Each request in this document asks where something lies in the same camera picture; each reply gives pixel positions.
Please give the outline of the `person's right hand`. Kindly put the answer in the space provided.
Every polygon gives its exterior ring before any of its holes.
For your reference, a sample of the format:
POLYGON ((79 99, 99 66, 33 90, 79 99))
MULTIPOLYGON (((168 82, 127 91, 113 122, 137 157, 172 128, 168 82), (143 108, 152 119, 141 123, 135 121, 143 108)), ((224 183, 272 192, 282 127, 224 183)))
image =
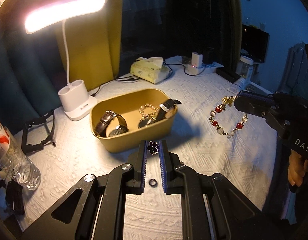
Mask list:
POLYGON ((308 173, 308 160, 291 150, 289 156, 288 181, 291 186, 301 186, 305 174, 308 173))

